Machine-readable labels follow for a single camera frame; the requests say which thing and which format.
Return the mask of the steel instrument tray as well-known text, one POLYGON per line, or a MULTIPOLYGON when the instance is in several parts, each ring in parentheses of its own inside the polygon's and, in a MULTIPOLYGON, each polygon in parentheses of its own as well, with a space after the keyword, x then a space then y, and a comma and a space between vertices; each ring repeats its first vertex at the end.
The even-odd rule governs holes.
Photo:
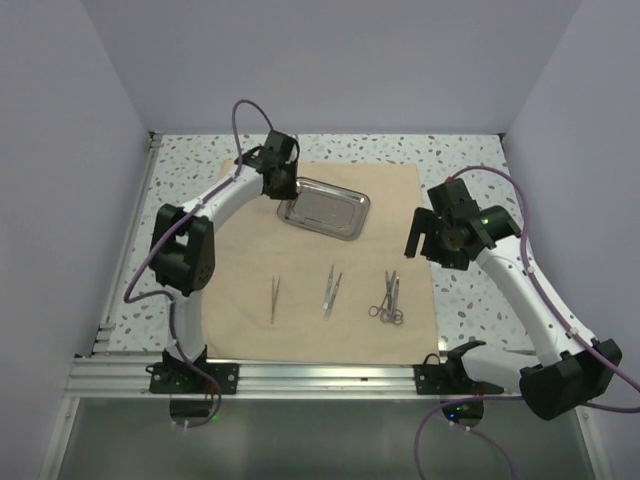
POLYGON ((282 222, 343 241, 360 236, 371 206, 366 194, 306 177, 296 185, 297 198, 277 208, 282 222))

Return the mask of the steel surgical scissors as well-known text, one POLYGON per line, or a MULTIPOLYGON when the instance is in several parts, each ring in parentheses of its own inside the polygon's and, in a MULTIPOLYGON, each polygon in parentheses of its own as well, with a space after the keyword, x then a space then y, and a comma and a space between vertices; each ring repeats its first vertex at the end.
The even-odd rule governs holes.
POLYGON ((403 314, 398 309, 399 279, 397 272, 393 271, 386 277, 386 300, 381 313, 381 320, 386 323, 400 325, 403 322, 403 314))

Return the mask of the steel needle holder clamp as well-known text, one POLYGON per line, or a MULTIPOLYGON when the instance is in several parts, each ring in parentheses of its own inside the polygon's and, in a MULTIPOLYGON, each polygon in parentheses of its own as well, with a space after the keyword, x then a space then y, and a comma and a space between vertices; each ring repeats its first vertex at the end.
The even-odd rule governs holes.
POLYGON ((385 316, 387 313, 388 290, 391 286, 391 280, 394 275, 396 275, 395 271, 393 271, 392 273, 389 273, 388 271, 385 272, 385 293, 378 305, 372 305, 369 307, 368 315, 370 317, 378 317, 381 321, 385 322, 385 316))

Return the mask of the steel forceps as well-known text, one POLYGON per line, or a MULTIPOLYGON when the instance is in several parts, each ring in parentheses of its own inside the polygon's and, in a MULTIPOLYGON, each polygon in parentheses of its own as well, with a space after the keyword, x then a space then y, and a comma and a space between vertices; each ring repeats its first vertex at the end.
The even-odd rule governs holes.
POLYGON ((271 282, 271 313, 270 313, 270 323, 273 324, 275 322, 275 312, 278 301, 280 288, 280 277, 273 276, 271 282))

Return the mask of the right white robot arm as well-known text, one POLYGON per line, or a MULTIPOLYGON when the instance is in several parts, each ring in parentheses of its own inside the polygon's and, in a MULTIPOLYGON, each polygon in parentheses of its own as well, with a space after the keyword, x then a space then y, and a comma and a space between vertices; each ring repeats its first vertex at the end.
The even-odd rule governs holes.
POLYGON ((429 189, 431 206, 418 208, 405 255, 421 255, 444 268, 476 263, 495 283, 534 347, 531 355, 470 340, 443 363, 415 366, 440 393, 477 392, 481 385, 511 390, 543 420, 552 420, 602 395, 622 351, 600 341, 575 318, 527 253, 523 231, 501 206, 481 209, 461 179, 429 189))

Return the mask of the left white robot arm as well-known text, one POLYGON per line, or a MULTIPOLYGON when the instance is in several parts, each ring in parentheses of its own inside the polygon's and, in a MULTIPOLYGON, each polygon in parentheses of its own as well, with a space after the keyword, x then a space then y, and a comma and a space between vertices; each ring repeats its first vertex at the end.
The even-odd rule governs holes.
POLYGON ((164 356, 179 362, 172 379, 185 392, 201 390, 208 379, 202 334, 202 291, 216 267, 215 235, 244 205, 265 196, 297 198, 298 141, 279 131, 236 159, 229 172, 202 194, 179 205, 165 204, 156 215, 149 268, 170 295, 168 346, 164 356))

